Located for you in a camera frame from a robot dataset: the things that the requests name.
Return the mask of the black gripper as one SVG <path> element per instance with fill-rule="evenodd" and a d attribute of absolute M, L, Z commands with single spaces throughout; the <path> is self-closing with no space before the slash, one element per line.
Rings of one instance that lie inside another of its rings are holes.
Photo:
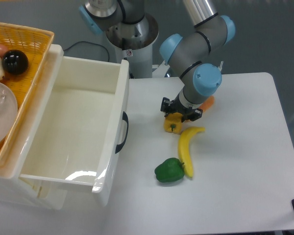
<path fill-rule="evenodd" d="M 202 117 L 202 109 L 194 109 L 192 103 L 179 97 L 176 97 L 172 102 L 163 97 L 160 111 L 164 113 L 165 118 L 169 114 L 180 113 L 183 115 L 182 122 L 195 121 Z"/>

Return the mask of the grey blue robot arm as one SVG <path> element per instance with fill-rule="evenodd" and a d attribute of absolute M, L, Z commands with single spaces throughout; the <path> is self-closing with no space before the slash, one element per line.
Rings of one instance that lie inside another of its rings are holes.
<path fill-rule="evenodd" d="M 232 40 L 236 28 L 228 16 L 218 14 L 209 0 L 186 0 L 183 4 L 195 31 L 187 37 L 169 36 L 159 52 L 184 86 L 175 99 L 163 98 L 161 111 L 165 116 L 179 113 L 181 121 L 195 121 L 202 116 L 200 105 L 222 81 L 220 69 L 202 59 Z M 151 76 L 152 45 L 159 29 L 156 20 L 145 12 L 142 0 L 88 0 L 79 12 L 94 34 L 106 35 L 117 59 L 129 62 L 134 78 Z"/>

